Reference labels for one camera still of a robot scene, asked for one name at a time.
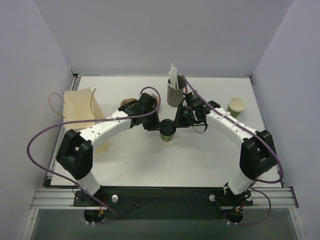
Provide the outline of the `green paper coffee cup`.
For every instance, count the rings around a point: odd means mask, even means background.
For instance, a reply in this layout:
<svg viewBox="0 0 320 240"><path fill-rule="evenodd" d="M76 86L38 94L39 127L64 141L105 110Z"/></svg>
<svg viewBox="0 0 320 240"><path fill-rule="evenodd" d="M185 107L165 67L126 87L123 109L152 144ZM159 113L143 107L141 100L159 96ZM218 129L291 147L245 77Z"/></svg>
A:
<svg viewBox="0 0 320 240"><path fill-rule="evenodd" d="M160 134L160 138L164 141L164 142L169 142L173 139L174 134L171 135L164 135L164 134Z"/></svg>

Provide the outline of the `black plastic cup lid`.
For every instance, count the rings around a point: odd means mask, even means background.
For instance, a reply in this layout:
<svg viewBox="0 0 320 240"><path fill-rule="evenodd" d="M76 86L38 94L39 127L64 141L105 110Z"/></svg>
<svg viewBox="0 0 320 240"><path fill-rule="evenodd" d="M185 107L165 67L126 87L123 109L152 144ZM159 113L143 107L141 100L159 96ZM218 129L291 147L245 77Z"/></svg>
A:
<svg viewBox="0 0 320 240"><path fill-rule="evenodd" d="M164 136L172 136L176 132L174 122L171 119L163 119L160 122L159 132Z"/></svg>

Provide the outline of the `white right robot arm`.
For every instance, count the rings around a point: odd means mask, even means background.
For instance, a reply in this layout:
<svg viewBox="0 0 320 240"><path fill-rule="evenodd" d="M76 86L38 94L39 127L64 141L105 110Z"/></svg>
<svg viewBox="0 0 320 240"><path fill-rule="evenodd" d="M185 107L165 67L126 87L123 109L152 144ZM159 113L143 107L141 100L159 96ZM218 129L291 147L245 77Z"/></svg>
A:
<svg viewBox="0 0 320 240"><path fill-rule="evenodd" d="M245 126L213 100L204 102L195 92L186 94L177 106L175 128L204 125L217 129L240 148L239 173L224 189L240 195L253 186L258 178L272 169L277 161L272 135Z"/></svg>

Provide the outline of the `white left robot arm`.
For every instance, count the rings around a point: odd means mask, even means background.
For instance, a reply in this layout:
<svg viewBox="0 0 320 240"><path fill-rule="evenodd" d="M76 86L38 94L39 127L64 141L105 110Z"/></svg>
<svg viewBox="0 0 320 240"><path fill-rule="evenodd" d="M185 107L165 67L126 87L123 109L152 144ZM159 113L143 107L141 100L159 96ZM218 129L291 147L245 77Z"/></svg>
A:
<svg viewBox="0 0 320 240"><path fill-rule="evenodd" d="M151 118L158 103L148 93L142 93L139 100L118 108L105 121L80 131L68 130L62 139L56 155L57 162L86 191L84 199L92 206L101 203L101 185L92 173L94 149L100 147L115 135L144 124Z"/></svg>

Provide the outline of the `brown pulp cup carrier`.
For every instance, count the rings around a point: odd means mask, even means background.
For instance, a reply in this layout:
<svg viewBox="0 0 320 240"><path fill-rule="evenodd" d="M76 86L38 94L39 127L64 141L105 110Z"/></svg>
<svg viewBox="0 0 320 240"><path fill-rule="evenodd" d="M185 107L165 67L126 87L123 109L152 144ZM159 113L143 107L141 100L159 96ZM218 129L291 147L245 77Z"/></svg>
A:
<svg viewBox="0 0 320 240"><path fill-rule="evenodd" d="M121 101L120 107L123 107L125 105L129 105L130 107L133 107L137 102L138 102L138 99L136 98L127 98Z"/></svg>

